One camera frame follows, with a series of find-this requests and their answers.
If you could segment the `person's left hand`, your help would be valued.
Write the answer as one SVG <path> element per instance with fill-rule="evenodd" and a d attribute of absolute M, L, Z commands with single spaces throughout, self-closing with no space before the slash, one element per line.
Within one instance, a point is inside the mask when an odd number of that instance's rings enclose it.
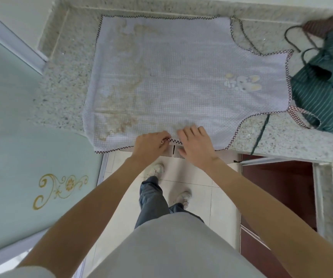
<path fill-rule="evenodd" d="M 136 138 L 131 159 L 146 167 L 161 156 L 167 148 L 157 148 L 155 133 L 140 135 Z"/>

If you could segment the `person's right hand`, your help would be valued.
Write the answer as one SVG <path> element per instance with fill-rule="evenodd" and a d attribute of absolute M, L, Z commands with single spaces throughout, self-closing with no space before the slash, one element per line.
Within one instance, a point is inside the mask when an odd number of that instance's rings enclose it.
<path fill-rule="evenodd" d="M 204 172 L 218 159 L 209 136 L 208 140 L 182 142 L 182 146 L 179 149 L 181 156 Z"/>

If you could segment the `white checkered bunny apron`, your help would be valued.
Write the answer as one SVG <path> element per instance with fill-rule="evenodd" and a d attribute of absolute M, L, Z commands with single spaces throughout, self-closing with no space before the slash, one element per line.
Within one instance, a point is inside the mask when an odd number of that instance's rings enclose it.
<path fill-rule="evenodd" d="M 311 114 L 291 103 L 293 50 L 262 54 L 234 40 L 228 17 L 101 18 L 83 128 L 96 153 L 129 148 L 137 136 L 203 126 L 215 150 L 252 116 Z"/>

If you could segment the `person's left forearm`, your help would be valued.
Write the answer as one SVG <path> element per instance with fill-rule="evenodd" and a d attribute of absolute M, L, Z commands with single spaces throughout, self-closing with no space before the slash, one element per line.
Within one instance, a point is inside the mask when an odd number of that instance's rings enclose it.
<path fill-rule="evenodd" d="M 133 154 L 40 239 L 17 266 L 41 267 L 56 278 L 71 278 L 112 218 L 136 177 L 158 158 Z"/>

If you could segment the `person's right forearm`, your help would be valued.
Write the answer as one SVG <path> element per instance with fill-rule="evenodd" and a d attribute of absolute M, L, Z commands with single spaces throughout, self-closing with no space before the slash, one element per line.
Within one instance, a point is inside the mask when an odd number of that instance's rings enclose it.
<path fill-rule="evenodd" d="M 219 158 L 191 159 L 231 199 L 292 278 L 333 278 L 333 245 Z"/>

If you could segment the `white left shoe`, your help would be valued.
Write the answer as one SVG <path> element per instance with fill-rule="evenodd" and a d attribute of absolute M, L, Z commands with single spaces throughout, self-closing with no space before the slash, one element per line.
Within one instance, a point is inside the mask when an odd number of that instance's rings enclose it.
<path fill-rule="evenodd" d="M 164 165 L 162 163 L 151 165 L 149 168 L 146 169 L 145 180 L 151 177 L 159 181 L 163 173 L 164 173 Z"/>

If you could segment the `white shoe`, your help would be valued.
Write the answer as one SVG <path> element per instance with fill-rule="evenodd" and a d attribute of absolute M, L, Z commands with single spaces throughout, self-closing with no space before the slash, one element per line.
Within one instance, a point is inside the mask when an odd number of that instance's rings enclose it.
<path fill-rule="evenodd" d="M 145 180 L 151 177 L 159 181 L 163 173 L 164 173 L 164 165 L 162 163 L 151 165 L 149 168 L 146 169 Z"/>
<path fill-rule="evenodd" d="M 192 200 L 192 193 L 191 193 L 191 191 L 183 191 L 182 193 L 180 193 L 177 196 L 174 204 L 177 205 L 177 206 L 179 206 L 180 208 L 186 210 L 188 208 L 191 200 Z"/>

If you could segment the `white right shoe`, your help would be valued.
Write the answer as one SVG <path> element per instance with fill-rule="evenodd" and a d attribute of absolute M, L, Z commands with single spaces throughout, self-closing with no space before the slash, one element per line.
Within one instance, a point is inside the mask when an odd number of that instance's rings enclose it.
<path fill-rule="evenodd" d="M 177 206 L 179 206 L 180 208 L 186 210 L 188 208 L 191 200 L 192 200 L 192 193 L 191 193 L 191 191 L 183 191 L 182 193 L 180 193 L 177 196 L 174 204 L 177 205 Z"/>

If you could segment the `blue jeans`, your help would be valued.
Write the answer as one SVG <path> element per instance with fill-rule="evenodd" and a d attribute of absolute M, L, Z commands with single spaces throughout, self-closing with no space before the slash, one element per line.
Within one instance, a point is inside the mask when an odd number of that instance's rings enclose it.
<path fill-rule="evenodd" d="M 135 229 L 150 220 L 176 213 L 187 213 L 203 222 L 199 216 L 184 210 L 175 204 L 168 206 L 158 182 L 159 181 L 156 179 L 150 177 L 141 183 L 139 197 L 141 212 L 136 221 Z"/>

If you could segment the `red-brown cabinet door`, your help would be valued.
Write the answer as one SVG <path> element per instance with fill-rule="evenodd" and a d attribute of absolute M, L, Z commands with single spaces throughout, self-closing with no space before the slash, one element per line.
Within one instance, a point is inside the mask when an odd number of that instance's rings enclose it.
<path fill-rule="evenodd" d="M 243 165 L 242 175 L 282 202 L 317 231 L 312 163 L 287 161 Z M 240 218 L 240 253 L 266 278 L 291 278 L 245 218 Z"/>

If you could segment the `light grey shirt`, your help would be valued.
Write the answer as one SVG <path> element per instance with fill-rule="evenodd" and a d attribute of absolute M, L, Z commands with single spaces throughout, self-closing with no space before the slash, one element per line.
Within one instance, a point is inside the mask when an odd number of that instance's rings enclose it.
<path fill-rule="evenodd" d="M 30 266 L 0 278 L 56 278 Z M 88 278 L 265 278 L 205 223 L 187 213 L 150 220 L 115 248 Z"/>

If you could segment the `green striped apron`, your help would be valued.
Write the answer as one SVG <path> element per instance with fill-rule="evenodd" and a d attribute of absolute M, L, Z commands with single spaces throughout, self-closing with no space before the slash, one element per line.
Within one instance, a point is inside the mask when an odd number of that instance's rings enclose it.
<path fill-rule="evenodd" d="M 303 67 L 291 77 L 295 106 L 287 113 L 301 127 L 309 129 L 297 113 L 302 113 L 313 129 L 333 134 L 333 31 L 322 39 L 302 30 L 312 47 L 301 50 L 287 37 L 294 28 L 302 29 L 302 25 L 288 28 L 284 38 L 301 54 Z"/>

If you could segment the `light green ornamented door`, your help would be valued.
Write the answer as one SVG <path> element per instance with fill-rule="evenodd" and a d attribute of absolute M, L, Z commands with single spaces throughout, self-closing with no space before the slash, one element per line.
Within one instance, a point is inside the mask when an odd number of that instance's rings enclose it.
<path fill-rule="evenodd" d="M 40 78 L 0 45 L 0 249 L 53 225 L 99 175 L 85 137 L 27 120 Z"/>

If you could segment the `maroon striped cloth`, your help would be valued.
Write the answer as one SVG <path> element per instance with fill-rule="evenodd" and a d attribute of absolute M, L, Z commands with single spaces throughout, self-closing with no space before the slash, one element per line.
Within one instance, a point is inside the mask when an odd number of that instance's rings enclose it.
<path fill-rule="evenodd" d="M 327 19 L 307 21 L 302 25 L 302 30 L 318 38 L 325 39 L 326 35 L 333 31 L 333 16 Z"/>

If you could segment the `white door frame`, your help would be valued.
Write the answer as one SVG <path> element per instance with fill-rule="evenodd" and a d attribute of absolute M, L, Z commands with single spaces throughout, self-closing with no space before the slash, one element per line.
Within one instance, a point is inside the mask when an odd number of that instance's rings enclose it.
<path fill-rule="evenodd" d="M 0 44 L 39 74 L 43 74 L 47 57 L 33 50 L 20 37 L 0 21 Z"/>

